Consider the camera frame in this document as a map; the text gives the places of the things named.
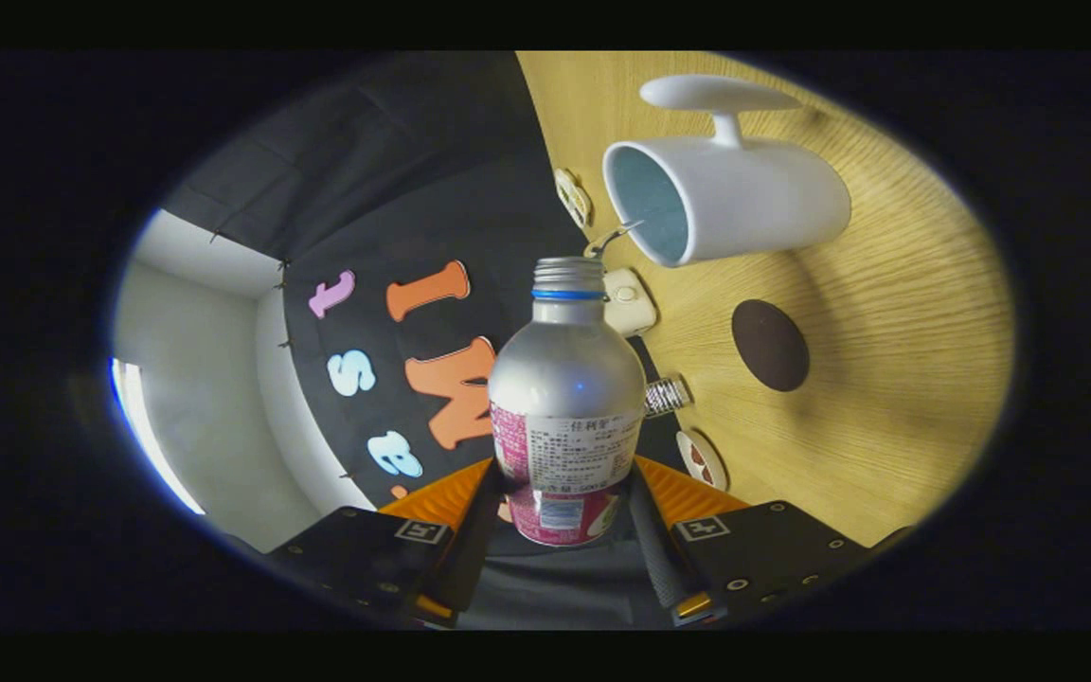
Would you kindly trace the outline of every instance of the letter cutout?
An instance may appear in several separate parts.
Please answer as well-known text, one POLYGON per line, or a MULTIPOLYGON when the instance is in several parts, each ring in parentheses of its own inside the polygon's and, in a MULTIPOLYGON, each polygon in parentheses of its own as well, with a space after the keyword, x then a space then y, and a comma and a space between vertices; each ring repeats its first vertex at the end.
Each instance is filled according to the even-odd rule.
POLYGON ((325 319, 327 308, 333 308, 347 301, 355 289, 356 273, 352 273, 350 270, 339 273, 339 284, 333 286, 333 288, 326 288, 325 282, 317 285, 314 297, 311 298, 311 310, 314 311, 314 316, 320 320, 325 319))
POLYGON ((485 336, 473 338, 463 348, 430 361, 406 361, 406 381, 419 393, 451 398, 428 422, 442 448, 457 448, 467 438, 491 434, 490 403, 485 385, 471 384, 473 379, 488 379, 494 366, 494 348, 485 336))
POLYGON ((394 322, 403 322, 407 312, 442 298, 469 296, 469 276, 460 261, 448 261, 445 270, 411 284, 391 284, 385 289, 385 307, 394 322))
POLYGON ((411 454, 411 444, 398 431, 386 431, 385 435, 369 439, 369 456, 385 474, 406 474, 411 478, 423 476, 423 465, 411 454))
POLYGON ((352 397, 356 392, 368 392, 376 385, 373 363, 363 350, 352 348, 345 355, 333 355, 326 361, 331 385, 341 396, 352 397))

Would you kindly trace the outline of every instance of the aluminum bottle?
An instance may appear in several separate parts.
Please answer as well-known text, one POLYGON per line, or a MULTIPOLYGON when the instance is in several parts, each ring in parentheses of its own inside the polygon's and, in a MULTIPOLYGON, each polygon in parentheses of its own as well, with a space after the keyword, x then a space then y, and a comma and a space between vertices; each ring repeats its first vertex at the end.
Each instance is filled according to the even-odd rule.
POLYGON ((494 452, 519 486, 507 507, 520 535, 572 547, 614 521, 646 376, 606 323, 601 260, 541 259, 533 276, 532 322, 499 351, 488 380, 494 452))

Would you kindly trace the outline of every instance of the white mug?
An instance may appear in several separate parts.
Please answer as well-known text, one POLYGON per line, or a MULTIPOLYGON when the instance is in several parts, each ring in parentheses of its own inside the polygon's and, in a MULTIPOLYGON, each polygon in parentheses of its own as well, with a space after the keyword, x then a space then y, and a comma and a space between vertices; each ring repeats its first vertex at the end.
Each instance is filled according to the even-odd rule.
POLYGON ((646 103, 709 111, 714 137, 615 142, 606 187, 622 225, 666 267, 835 239, 849 225, 849 190, 813 152, 740 134, 739 111, 800 107, 793 97, 735 77, 671 75, 645 83, 646 103))

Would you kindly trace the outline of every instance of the bottle label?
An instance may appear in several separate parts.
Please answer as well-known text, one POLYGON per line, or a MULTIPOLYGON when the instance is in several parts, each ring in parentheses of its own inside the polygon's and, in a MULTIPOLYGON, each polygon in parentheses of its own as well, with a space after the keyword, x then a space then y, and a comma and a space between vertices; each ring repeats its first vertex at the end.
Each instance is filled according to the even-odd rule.
POLYGON ((494 452, 503 475, 523 487, 507 495, 525 538, 553 547, 579 545, 612 524, 614 486, 634 462, 642 411, 603 418, 542 418, 492 403, 494 452))

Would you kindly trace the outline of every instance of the black fabric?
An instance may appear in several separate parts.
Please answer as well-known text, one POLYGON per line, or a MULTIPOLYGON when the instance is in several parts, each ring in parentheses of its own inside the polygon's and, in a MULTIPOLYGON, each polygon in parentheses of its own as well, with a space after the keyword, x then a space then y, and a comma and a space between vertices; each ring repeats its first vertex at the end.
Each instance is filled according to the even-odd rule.
MULTIPOLYGON (((289 263, 285 316, 300 387, 334 454, 377 507, 395 500, 395 484, 417 491, 493 453, 490 435, 452 450, 437 443, 428 422, 448 398, 413 392, 408 359, 454 354, 478 336, 499 352, 531 319, 537 259, 578 255, 585 246, 554 193, 519 63, 502 52, 373 56, 360 72, 240 133, 165 207, 289 263), (467 298, 392 320, 391 284, 435 275, 454 260, 467 270, 467 298), (356 288, 320 320, 309 299, 343 271, 356 288), (327 359, 350 349, 369 357, 376 384, 346 397, 331 384, 327 359), (406 438, 423 475, 392 476, 376 465, 368 440, 389 431, 406 438)), ((633 345, 656 379, 645 346, 633 345)), ((640 454, 683 470, 676 431, 674 416, 646 422, 640 454)), ((497 523, 458 626, 649 626, 664 612, 633 524, 618 523, 580 549, 547 549, 497 523), (533 595, 542 593, 553 595, 561 621, 536 612, 533 595)))

